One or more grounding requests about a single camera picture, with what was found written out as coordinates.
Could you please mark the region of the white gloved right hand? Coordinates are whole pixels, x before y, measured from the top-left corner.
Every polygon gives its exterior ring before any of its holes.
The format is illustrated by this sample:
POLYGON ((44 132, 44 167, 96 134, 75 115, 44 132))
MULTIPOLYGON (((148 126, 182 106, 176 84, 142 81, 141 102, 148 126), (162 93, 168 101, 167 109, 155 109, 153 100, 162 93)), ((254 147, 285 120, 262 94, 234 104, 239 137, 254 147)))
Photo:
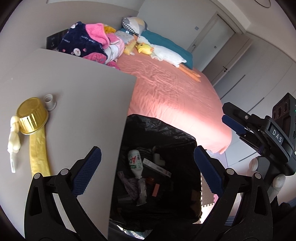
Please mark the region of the white gloved right hand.
POLYGON ((267 158, 262 156, 253 158, 249 163, 247 175, 252 176, 254 173, 259 173, 262 176, 269 202, 273 202, 285 184, 285 175, 281 174, 267 158))

